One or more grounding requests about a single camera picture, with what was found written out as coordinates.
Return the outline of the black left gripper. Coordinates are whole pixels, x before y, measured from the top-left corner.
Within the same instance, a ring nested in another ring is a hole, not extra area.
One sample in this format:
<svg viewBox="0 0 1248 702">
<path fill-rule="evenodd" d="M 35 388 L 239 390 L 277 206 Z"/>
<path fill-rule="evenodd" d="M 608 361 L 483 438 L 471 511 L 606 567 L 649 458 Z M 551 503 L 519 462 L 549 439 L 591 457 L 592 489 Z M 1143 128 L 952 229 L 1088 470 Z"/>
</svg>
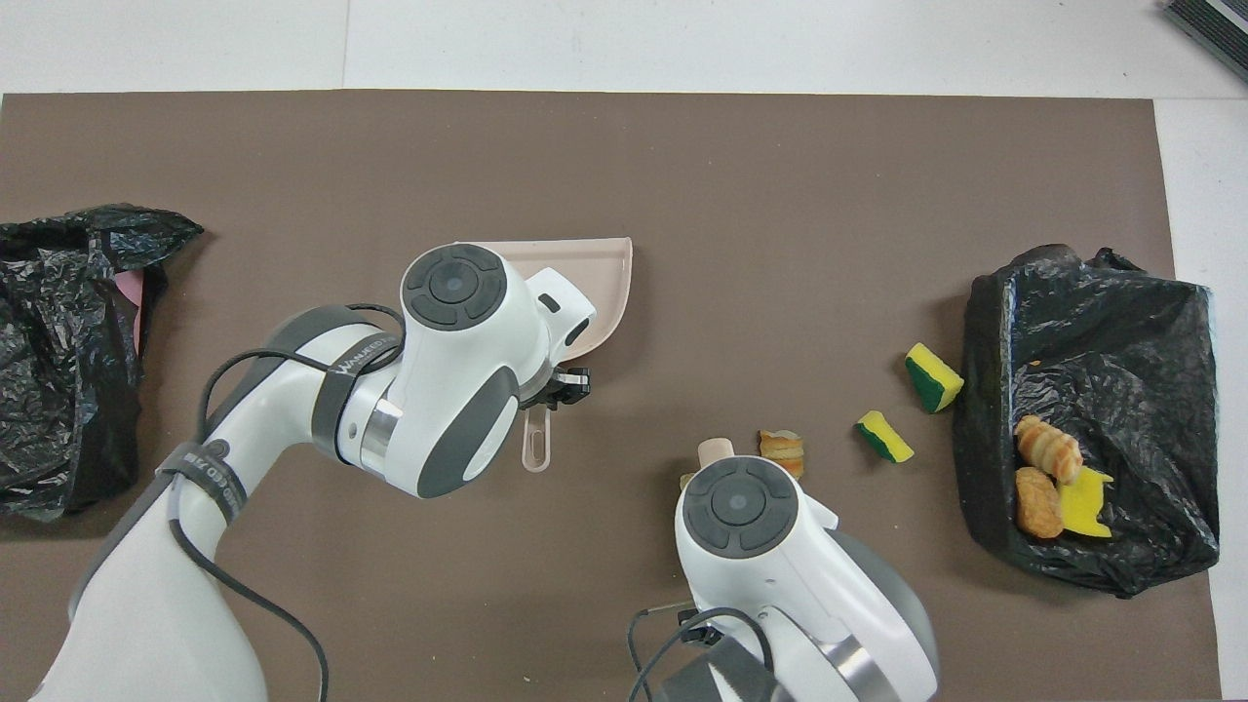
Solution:
<svg viewBox="0 0 1248 702">
<path fill-rule="evenodd" d="M 530 397 L 532 406 L 557 410 L 562 403 L 579 403 L 592 392 L 592 373 L 583 366 L 572 368 L 557 367 L 557 373 L 548 378 L 545 386 Z"/>
</svg>

